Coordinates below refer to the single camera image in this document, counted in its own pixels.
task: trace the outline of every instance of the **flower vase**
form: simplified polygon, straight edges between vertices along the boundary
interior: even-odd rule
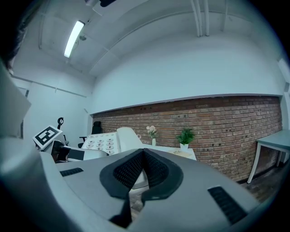
[[[189,148],[189,145],[188,144],[180,144],[180,149],[182,150],[182,151],[187,151],[187,149]]]

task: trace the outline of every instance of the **vent slot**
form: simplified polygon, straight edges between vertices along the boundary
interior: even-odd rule
[[[79,172],[83,172],[83,170],[81,168],[69,169],[69,170],[61,171],[60,174],[64,177],[64,176],[74,175]]]
[[[211,194],[231,224],[235,224],[247,215],[246,212],[229,194],[227,194],[222,187],[210,188],[208,189],[208,192]]]

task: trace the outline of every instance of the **ceiling pipe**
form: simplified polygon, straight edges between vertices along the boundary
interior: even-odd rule
[[[205,16],[205,35],[209,36],[208,0],[204,0],[204,16]]]
[[[225,31],[225,28],[226,28],[227,9],[228,9],[227,0],[225,0],[225,5],[226,5],[226,10],[225,10],[225,19],[224,19],[224,21],[223,21],[222,31]]]
[[[190,0],[191,6],[192,6],[192,10],[193,10],[193,15],[194,15],[194,21],[195,21],[195,26],[196,26],[196,34],[199,37],[200,36],[200,31],[199,31],[199,24],[198,24],[198,16],[196,14],[196,9],[195,9],[195,5],[193,3],[193,0]]]
[[[203,35],[203,22],[201,20],[201,12],[200,12],[199,1],[198,0],[194,0],[194,4],[195,4],[197,15],[198,15],[199,33],[200,33],[200,36],[202,36]]]

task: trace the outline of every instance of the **ceiling light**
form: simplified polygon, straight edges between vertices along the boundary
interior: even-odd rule
[[[69,39],[68,39],[67,47],[65,48],[65,51],[64,51],[65,57],[69,57],[71,55],[73,45],[76,42],[77,37],[80,34],[84,25],[85,24],[81,21],[77,21],[76,24],[74,25],[71,35],[69,36]]]

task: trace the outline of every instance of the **chair armrest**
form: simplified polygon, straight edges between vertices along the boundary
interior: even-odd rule
[[[79,137],[79,138],[82,139],[83,141],[86,141],[86,140],[85,140],[86,136],[85,136],[85,137]]]

